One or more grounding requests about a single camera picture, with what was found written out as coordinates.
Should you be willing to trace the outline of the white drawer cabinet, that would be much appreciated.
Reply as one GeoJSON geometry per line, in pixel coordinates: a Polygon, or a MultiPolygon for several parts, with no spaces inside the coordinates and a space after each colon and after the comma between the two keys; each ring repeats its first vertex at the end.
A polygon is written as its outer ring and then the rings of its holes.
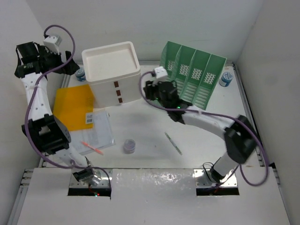
{"type": "Polygon", "coordinates": [[[132,42],[82,51],[85,78],[98,108],[139,100],[141,67],[132,42]],[[119,89],[114,82],[118,81],[119,89]]]}

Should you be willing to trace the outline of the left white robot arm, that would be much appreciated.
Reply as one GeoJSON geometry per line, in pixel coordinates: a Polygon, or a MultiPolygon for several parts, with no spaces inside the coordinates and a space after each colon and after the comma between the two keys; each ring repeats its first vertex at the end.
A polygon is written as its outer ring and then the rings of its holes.
{"type": "Polygon", "coordinates": [[[21,79],[28,102],[22,132],[37,153],[55,155],[72,169],[78,182],[95,187],[100,182],[100,175],[91,162],[70,145],[67,127],[52,113],[47,95],[48,80],[43,76],[56,67],[58,74],[73,75],[80,67],[71,59],[70,51],[65,52],[68,61],[65,65],[60,53],[53,53],[49,47],[35,42],[17,45],[15,51],[18,59],[15,76],[21,79]]]}

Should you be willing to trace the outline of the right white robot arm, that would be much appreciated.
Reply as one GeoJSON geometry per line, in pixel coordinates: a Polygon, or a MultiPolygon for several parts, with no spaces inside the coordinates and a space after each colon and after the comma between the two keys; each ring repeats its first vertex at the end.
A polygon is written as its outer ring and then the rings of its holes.
{"type": "Polygon", "coordinates": [[[145,98],[159,102],[159,109],[165,110],[175,122],[208,131],[225,142],[226,152],[210,169],[209,178],[219,183],[232,169],[246,163],[257,147],[256,134],[245,116],[233,118],[210,114],[179,98],[173,82],[147,81],[143,88],[145,98]]]}

